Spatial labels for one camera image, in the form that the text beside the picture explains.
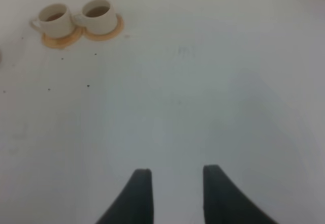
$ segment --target white table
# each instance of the white table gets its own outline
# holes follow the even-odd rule
[[[110,0],[123,33],[62,51],[28,26],[87,1],[0,0],[1,223],[95,223],[150,168],[155,223],[201,224],[205,164],[325,222],[325,0]]]

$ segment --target coffee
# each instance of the coffee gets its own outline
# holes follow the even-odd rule
[[[60,18],[60,17],[63,16],[63,15],[64,15],[64,13],[56,13],[56,14],[54,14],[54,15],[48,17],[48,18],[46,19],[46,21],[49,22],[49,21],[56,20],[56,19]]]
[[[86,13],[87,17],[99,17],[108,12],[109,7],[95,7]]]

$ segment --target black object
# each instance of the black object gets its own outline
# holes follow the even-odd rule
[[[97,224],[153,224],[152,177],[149,169],[135,170]]]
[[[206,224],[276,224],[217,165],[204,166],[203,188]]]

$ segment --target cup handle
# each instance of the cup handle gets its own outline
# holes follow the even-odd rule
[[[72,16],[72,21],[78,26],[81,26],[81,27],[85,26],[85,22],[84,22],[84,19],[83,19],[81,13],[73,15]]]
[[[37,18],[29,21],[30,26],[35,29],[36,31],[40,32],[41,34],[43,33],[41,27],[39,26],[39,24],[37,23]]]

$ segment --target coffee cup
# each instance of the coffee cup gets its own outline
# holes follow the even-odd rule
[[[30,21],[35,30],[45,33],[53,39],[60,39],[70,35],[76,26],[71,20],[71,13],[64,4],[53,4],[40,11],[38,17]]]
[[[73,22],[91,34],[106,35],[117,26],[117,17],[107,0],[93,0],[84,5],[81,13],[73,16]]]

